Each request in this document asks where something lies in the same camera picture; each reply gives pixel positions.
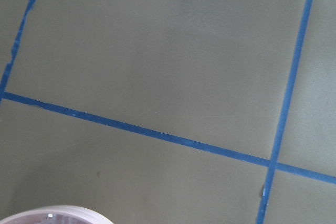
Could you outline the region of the pink plastic bowl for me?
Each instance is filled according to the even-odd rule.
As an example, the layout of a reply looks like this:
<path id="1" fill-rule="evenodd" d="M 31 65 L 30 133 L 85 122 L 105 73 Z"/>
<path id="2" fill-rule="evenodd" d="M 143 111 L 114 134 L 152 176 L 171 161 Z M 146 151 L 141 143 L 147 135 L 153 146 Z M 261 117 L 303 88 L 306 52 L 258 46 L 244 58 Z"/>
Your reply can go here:
<path id="1" fill-rule="evenodd" d="M 1 223 L 113 223 L 104 215 L 88 208 L 58 205 L 19 212 Z"/>

